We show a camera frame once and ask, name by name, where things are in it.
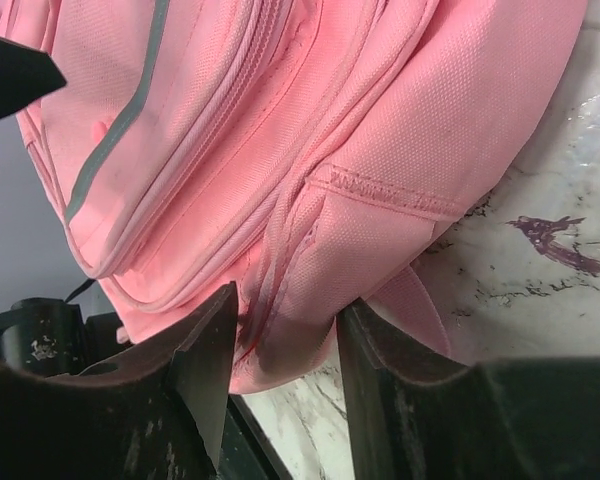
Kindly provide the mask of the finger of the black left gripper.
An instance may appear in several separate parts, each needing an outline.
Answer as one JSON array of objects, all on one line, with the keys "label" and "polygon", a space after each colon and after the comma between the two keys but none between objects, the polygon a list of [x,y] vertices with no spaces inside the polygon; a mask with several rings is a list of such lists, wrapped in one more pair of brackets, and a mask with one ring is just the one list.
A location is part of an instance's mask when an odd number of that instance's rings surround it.
[{"label": "finger of the black left gripper", "polygon": [[66,84],[47,53],[0,37],[0,120]]}]

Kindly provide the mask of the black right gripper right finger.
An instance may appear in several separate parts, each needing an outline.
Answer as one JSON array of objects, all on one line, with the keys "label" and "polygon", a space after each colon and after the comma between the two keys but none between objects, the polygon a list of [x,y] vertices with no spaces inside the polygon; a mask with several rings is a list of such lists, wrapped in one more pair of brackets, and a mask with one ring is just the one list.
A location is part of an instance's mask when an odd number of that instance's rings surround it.
[{"label": "black right gripper right finger", "polygon": [[359,479],[600,479],[600,357],[465,366],[356,301],[337,320]]}]

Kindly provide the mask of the pink student backpack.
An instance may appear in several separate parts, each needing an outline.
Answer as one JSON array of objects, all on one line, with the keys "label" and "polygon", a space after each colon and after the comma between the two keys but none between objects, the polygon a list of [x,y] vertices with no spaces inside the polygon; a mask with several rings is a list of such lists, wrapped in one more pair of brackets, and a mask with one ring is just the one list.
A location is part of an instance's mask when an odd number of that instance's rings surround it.
[{"label": "pink student backpack", "polygon": [[503,176],[583,1],[0,1],[64,89],[17,120],[72,253],[142,342],[235,282],[231,389],[318,366],[374,298],[447,353],[412,261]]}]

